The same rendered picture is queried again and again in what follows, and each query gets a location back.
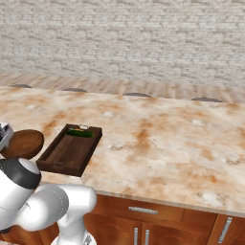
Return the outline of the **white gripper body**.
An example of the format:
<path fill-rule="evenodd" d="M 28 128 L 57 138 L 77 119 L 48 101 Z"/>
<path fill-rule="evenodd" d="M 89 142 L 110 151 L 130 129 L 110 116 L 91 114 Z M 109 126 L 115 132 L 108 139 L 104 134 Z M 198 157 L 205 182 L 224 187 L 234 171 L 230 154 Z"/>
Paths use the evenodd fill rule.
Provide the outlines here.
<path fill-rule="evenodd" d="M 0 151 L 8 147 L 13 137 L 13 130 L 7 122 L 0 122 Z"/>

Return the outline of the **brown wooden bowl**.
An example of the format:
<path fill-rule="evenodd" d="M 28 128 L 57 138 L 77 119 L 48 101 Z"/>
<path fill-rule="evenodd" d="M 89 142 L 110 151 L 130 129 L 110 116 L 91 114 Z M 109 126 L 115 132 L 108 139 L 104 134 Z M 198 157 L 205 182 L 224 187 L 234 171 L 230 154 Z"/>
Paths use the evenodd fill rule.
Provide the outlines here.
<path fill-rule="evenodd" d="M 36 156 L 44 145 L 44 135 L 33 129 L 15 131 L 10 144 L 4 147 L 0 154 L 6 158 L 18 157 L 32 159 Z"/>

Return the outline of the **dark wooden tray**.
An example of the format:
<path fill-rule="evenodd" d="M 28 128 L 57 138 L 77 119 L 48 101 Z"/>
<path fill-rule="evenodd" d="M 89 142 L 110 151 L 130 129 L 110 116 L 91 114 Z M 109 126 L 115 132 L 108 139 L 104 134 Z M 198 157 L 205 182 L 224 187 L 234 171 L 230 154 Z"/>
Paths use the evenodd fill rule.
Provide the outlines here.
<path fill-rule="evenodd" d="M 69 136 L 69 128 L 79 128 L 77 124 L 66 124 L 51 144 L 36 161 L 42 171 L 80 177 L 86 169 L 100 138 L 100 127 L 88 126 L 82 129 L 94 133 L 93 138 Z"/>

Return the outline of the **dark round stool seat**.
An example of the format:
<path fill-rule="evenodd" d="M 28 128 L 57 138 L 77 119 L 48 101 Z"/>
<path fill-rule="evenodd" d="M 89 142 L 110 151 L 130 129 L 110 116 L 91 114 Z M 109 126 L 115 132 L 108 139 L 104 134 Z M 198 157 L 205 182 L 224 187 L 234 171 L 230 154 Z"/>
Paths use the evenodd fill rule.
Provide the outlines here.
<path fill-rule="evenodd" d="M 29 89 L 32 89 L 32 86 L 30 85 L 27 85 L 27 84 L 11 84 L 9 85 L 9 87 L 11 88 L 29 88 Z"/>
<path fill-rule="evenodd" d="M 222 100 L 213 99 L 213 98 L 206 98 L 206 97 L 194 98 L 194 99 L 191 99 L 191 100 L 195 100 L 195 101 L 209 101 L 209 102 L 223 102 Z"/>
<path fill-rule="evenodd" d="M 88 93 L 88 91 L 81 89 L 81 88 L 65 88 L 65 89 L 62 89 L 62 91 Z"/>
<path fill-rule="evenodd" d="M 131 97 L 152 98 L 150 95 L 144 94 L 144 93 L 124 93 L 124 94 L 122 94 L 122 95 L 123 95 L 123 96 L 131 96 Z"/>

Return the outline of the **green cucumber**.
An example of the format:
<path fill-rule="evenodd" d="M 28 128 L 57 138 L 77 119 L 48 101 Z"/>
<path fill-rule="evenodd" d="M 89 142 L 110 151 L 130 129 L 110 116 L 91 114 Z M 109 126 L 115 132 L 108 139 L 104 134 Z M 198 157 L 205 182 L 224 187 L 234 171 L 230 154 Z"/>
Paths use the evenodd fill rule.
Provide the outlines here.
<path fill-rule="evenodd" d="M 76 136 L 76 137 L 82 137 L 82 138 L 93 138 L 94 137 L 93 132 L 84 131 L 78 128 L 69 128 L 67 131 L 67 134 L 69 136 Z"/>

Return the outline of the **wooden cupboard door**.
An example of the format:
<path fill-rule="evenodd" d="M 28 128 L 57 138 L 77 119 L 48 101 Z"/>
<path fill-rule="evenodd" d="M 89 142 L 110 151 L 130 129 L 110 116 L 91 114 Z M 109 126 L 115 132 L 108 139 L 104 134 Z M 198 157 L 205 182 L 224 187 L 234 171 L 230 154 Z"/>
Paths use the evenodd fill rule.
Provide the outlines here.
<path fill-rule="evenodd" d="M 51 245 L 57 236 L 58 226 L 55 223 L 37 232 L 27 232 L 19 226 L 13 226 L 7 234 L 0 234 L 0 240 L 18 245 Z"/>
<path fill-rule="evenodd" d="M 142 226 L 138 221 L 86 214 L 84 224 L 97 245 L 134 245 L 134 228 L 138 228 L 138 245 L 142 245 Z"/>
<path fill-rule="evenodd" d="M 144 223 L 142 245 L 145 245 L 145 230 L 149 230 L 148 245 L 207 245 L 210 236 L 209 233 L 179 230 Z"/>
<path fill-rule="evenodd" d="M 233 219 L 222 244 L 218 238 L 228 217 Z M 207 245 L 245 245 L 245 218 L 230 215 L 217 215 Z"/>

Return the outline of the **wooden drawer front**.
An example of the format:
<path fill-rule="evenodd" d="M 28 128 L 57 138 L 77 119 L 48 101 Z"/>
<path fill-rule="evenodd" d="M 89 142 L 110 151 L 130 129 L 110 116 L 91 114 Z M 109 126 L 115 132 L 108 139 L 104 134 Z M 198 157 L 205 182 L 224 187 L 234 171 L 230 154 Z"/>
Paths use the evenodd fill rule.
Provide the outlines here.
<path fill-rule="evenodd" d="M 129 211 L 128 207 L 141 207 L 158 211 L 158 214 Z M 167 221 L 183 222 L 204 229 L 210 228 L 216 218 L 212 212 L 201 212 L 178 207 L 153 204 L 119 197 L 98 195 L 98 203 L 93 213 L 107 214 L 122 218 L 132 218 L 153 224 L 164 224 Z"/>

